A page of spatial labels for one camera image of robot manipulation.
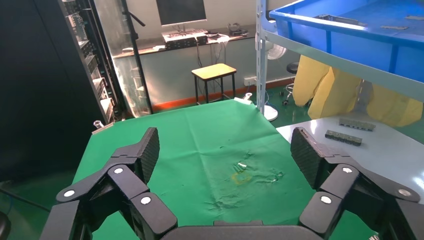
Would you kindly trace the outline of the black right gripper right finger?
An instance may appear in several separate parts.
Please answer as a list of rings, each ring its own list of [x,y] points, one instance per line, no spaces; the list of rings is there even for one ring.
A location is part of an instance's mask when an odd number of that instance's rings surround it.
[[[303,127],[291,135],[291,156],[315,194],[298,223],[327,240],[342,214],[357,215],[379,240],[421,240],[424,206],[411,188],[362,167],[317,142]]]

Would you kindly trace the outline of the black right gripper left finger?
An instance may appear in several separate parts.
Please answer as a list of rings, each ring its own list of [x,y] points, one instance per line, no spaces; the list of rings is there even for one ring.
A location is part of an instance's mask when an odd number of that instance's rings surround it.
[[[141,240],[159,240],[176,229],[176,216],[148,187],[159,152],[155,127],[139,142],[117,148],[100,170],[57,194],[41,239],[90,240],[114,213]]]

